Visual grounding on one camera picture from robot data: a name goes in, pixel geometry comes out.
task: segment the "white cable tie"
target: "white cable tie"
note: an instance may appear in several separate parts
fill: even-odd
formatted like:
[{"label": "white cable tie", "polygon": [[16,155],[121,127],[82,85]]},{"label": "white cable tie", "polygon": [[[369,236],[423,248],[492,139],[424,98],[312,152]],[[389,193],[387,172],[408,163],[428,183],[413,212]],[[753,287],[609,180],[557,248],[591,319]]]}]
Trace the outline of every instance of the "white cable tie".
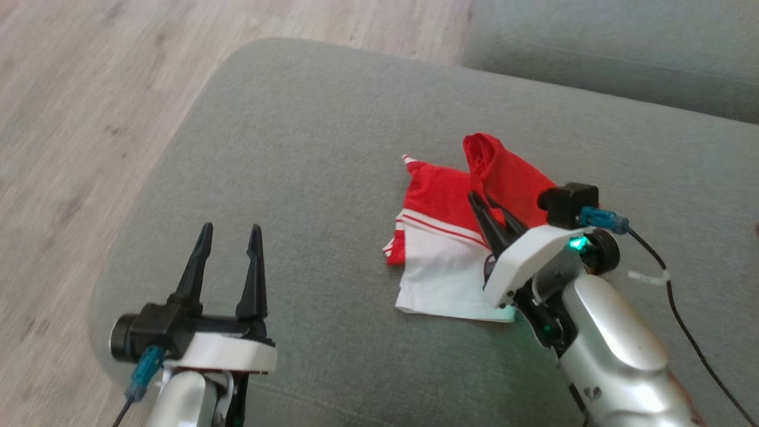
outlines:
[{"label": "white cable tie", "polygon": [[667,270],[664,270],[662,272],[661,277],[646,276],[645,274],[640,274],[637,271],[629,271],[627,273],[627,277],[633,280],[637,280],[638,282],[649,283],[651,285],[658,286],[664,286],[667,282],[669,282],[670,279],[672,279],[672,277],[669,275],[669,271]]}]

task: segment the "gray fabric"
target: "gray fabric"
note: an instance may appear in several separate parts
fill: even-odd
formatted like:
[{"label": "gray fabric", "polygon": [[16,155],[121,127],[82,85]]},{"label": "gray fabric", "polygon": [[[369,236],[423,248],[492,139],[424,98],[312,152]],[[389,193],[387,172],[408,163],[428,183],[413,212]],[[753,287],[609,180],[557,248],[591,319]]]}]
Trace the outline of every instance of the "gray fabric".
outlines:
[{"label": "gray fabric", "polygon": [[[207,220],[216,229],[203,304],[233,313],[255,221],[279,366],[254,380],[248,425],[579,425],[553,356],[526,324],[393,308],[401,270],[381,248],[408,184],[401,155],[463,169],[461,140],[476,131],[557,182],[600,185],[603,205],[628,214],[669,263],[683,317],[715,369],[747,408],[759,406],[759,127],[276,39],[215,73],[119,233],[90,306],[103,368],[126,382],[131,367],[109,357],[109,329],[165,300]],[[738,425],[663,289],[623,279],[629,268],[656,272],[629,240],[614,284],[666,343],[705,418]]]},{"label": "gray fabric", "polygon": [[463,65],[759,123],[759,2],[476,0]]}]

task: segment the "red stripe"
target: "red stripe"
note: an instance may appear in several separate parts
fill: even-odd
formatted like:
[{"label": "red stripe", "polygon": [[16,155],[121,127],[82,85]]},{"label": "red stripe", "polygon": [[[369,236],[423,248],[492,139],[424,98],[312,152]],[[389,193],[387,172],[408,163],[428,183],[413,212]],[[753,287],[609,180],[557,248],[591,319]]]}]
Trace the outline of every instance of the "red stripe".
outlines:
[{"label": "red stripe", "polygon": [[408,218],[409,220],[412,220],[412,221],[416,221],[416,222],[418,222],[418,223],[420,223],[420,224],[423,224],[423,225],[425,225],[425,226],[428,226],[428,227],[430,227],[431,229],[436,229],[436,230],[438,230],[438,231],[442,231],[442,232],[444,232],[444,233],[447,233],[447,234],[450,234],[450,235],[453,235],[453,236],[463,237],[464,239],[467,239],[467,240],[471,240],[472,242],[475,242],[475,243],[477,243],[478,245],[482,245],[482,246],[485,246],[485,245],[483,245],[483,243],[482,243],[482,242],[480,242],[479,240],[475,239],[474,237],[471,237],[471,236],[467,236],[467,235],[465,235],[465,234],[461,234],[461,233],[458,233],[458,232],[454,232],[454,231],[451,231],[451,230],[443,229],[443,228],[440,228],[440,227],[438,227],[438,226],[434,226],[434,225],[432,225],[432,224],[429,224],[429,223],[425,223],[424,221],[422,221],[422,220],[418,220],[418,219],[416,219],[416,218],[414,218],[414,217],[410,217],[410,216],[408,216],[408,215],[407,215],[407,214],[405,214],[405,213],[403,214],[403,216],[402,216],[402,217],[403,217],[403,218]]}]

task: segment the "green led light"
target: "green led light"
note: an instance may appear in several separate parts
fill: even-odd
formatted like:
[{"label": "green led light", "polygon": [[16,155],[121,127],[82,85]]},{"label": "green led light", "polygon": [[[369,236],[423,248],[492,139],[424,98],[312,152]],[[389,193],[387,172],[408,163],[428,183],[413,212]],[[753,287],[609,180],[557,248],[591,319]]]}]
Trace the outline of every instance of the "green led light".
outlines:
[{"label": "green led light", "polygon": [[575,237],[574,239],[569,240],[569,247],[572,249],[577,249],[578,251],[582,251],[585,249],[585,246],[589,245],[591,242],[587,239],[587,237]]}]

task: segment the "black cable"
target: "black cable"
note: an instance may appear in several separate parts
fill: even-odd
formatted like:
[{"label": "black cable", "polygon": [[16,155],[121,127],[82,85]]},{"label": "black cable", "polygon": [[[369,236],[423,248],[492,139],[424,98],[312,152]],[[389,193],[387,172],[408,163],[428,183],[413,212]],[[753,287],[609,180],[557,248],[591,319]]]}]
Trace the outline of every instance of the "black cable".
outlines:
[{"label": "black cable", "polygon": [[118,425],[121,424],[121,421],[124,419],[124,415],[127,414],[127,411],[129,410],[129,407],[132,406],[133,402],[133,397],[127,397],[127,401],[124,403],[124,407],[121,408],[121,412],[118,413],[118,416],[116,416],[116,420],[113,422],[113,425],[111,427],[118,427]]},{"label": "black cable", "polygon": [[[637,240],[638,243],[643,246],[648,253],[650,253],[654,258],[656,258],[657,262],[659,263],[659,267],[662,268],[662,270],[666,271],[666,265],[664,264],[664,260],[657,254],[656,251],[654,251],[653,248],[651,248],[651,245],[648,244],[645,240],[643,240],[642,237],[640,237],[635,231],[630,228],[630,226],[626,226],[625,229],[630,234],[630,236],[633,237],[633,239]],[[709,372],[709,375],[711,375],[711,378],[716,382],[717,385],[720,386],[722,389],[722,392],[725,394],[725,396],[730,400],[730,402],[735,406],[735,408],[743,415],[743,418],[746,419],[748,424],[751,427],[757,427],[757,423],[754,421],[754,419],[751,418],[750,415],[746,412],[745,409],[743,409],[743,406],[738,402],[738,400],[730,393],[730,391],[725,387],[725,384],[722,383],[722,380],[720,380],[720,377],[716,376],[716,373],[711,368],[711,365],[709,365],[709,362],[707,362],[706,357],[701,352],[701,348],[696,344],[696,340],[693,338],[693,335],[691,335],[691,331],[688,330],[688,328],[685,326],[685,323],[682,322],[682,318],[680,317],[680,313],[677,311],[677,307],[675,307],[675,298],[672,295],[672,281],[667,280],[666,281],[666,295],[669,299],[669,307],[672,309],[672,314],[675,316],[675,320],[677,320],[677,324],[680,325],[680,329],[682,329],[682,332],[685,333],[685,337],[688,338],[688,342],[691,343],[691,346],[693,347],[693,350],[696,351],[696,354],[698,355],[698,358],[701,360],[701,364],[706,368],[707,372]]]}]

